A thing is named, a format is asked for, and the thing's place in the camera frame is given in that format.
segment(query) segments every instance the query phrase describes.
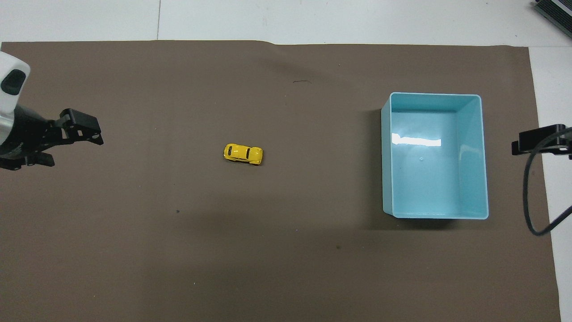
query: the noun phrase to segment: black device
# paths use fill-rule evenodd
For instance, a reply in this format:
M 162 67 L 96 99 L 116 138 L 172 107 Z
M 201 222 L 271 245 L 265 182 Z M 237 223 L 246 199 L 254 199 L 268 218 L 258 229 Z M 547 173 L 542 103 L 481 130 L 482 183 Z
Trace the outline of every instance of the black device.
M 542 230 L 536 230 L 529 213 L 529 173 L 534 157 L 539 153 L 552 153 L 554 155 L 567 155 L 572 160 L 572 127 L 566 128 L 564 124 L 554 124 L 547 127 L 521 132 L 518 141 L 511 145 L 513 155 L 530 154 L 525 165 L 522 182 L 522 203 L 525 213 L 526 225 L 531 233 L 542 236 L 561 223 L 572 214 L 572 206 L 568 207 L 554 221 Z
M 97 119 L 64 109 L 57 120 L 46 120 L 36 112 L 18 105 L 22 88 L 30 74 L 25 62 L 0 52 L 0 168 L 19 170 L 22 166 L 54 166 L 45 153 L 53 146 L 78 141 L 104 143 Z

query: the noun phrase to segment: yellow toy car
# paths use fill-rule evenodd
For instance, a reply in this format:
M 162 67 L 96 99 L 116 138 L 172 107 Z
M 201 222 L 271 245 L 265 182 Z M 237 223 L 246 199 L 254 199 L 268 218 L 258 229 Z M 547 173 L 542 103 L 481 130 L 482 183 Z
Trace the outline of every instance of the yellow toy car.
M 231 143 L 227 144 L 224 148 L 223 156 L 226 160 L 234 162 L 248 162 L 255 166 L 259 166 L 262 162 L 262 149 Z

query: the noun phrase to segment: black clamp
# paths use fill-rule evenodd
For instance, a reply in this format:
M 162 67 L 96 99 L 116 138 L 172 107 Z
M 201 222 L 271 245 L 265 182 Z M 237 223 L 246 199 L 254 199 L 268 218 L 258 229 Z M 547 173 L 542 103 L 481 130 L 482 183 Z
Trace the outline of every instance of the black clamp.
M 99 122 L 94 116 L 68 108 L 59 114 L 58 120 L 45 120 L 18 105 L 13 129 L 0 146 L 0 168 L 15 171 L 35 164 L 53 167 L 54 158 L 43 151 L 80 141 L 99 146 L 104 143 Z
M 564 124 L 554 124 L 529 131 L 521 132 L 518 141 L 512 143 L 513 155 L 530 153 L 540 141 L 549 135 L 558 133 L 566 129 Z M 567 155 L 572 160 L 572 140 L 569 136 L 557 136 L 554 140 L 540 150 L 540 153 L 552 153 L 554 155 Z

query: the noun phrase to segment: light blue plastic bin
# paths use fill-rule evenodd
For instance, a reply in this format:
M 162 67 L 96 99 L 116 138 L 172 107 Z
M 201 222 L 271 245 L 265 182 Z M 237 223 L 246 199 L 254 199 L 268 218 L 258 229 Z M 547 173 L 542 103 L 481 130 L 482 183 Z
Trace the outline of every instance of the light blue plastic bin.
M 383 210 L 398 218 L 486 219 L 478 95 L 391 93 L 382 109 Z

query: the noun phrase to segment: black cable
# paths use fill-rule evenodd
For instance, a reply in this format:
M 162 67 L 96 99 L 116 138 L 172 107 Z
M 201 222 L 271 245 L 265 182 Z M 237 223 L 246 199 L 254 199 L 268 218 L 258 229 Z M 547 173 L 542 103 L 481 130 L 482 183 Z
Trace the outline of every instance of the black cable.
M 559 132 L 552 133 L 551 135 L 545 137 L 542 141 L 540 141 L 534 147 L 534 149 L 530 152 L 529 159 L 526 160 L 525 174 L 524 174 L 524 178 L 522 181 L 522 203 L 523 203 L 523 208 L 525 211 L 526 225 L 529 227 L 530 232 L 535 236 L 542 236 L 542 235 L 548 233 L 550 230 L 552 230 L 556 226 L 558 226 L 558 224 L 561 223 L 564 219 L 566 219 L 566 217 L 568 217 L 570 214 L 572 214 L 572 206 L 570 206 L 570 207 L 568 207 L 568 209 L 564 210 L 564 212 L 562 212 L 562 214 L 560 214 L 558 216 L 558 218 L 556 218 L 548 226 L 546 226 L 546 228 L 544 228 L 543 230 L 540 230 L 540 231 L 537 231 L 534 229 L 534 226 L 533 226 L 532 221 L 530 220 L 530 214 L 529 214 L 529 172 L 530 172 L 530 166 L 532 165 L 533 160 L 534 160 L 534 156 L 536 156 L 536 154 L 538 154 L 540 152 L 540 150 L 542 150 L 546 146 L 546 144 L 548 144 L 548 142 L 556 139 L 557 137 L 559 137 L 561 135 L 568 134 L 571 132 L 572 132 L 572 127 L 569 127 L 569 128 L 565 128 Z

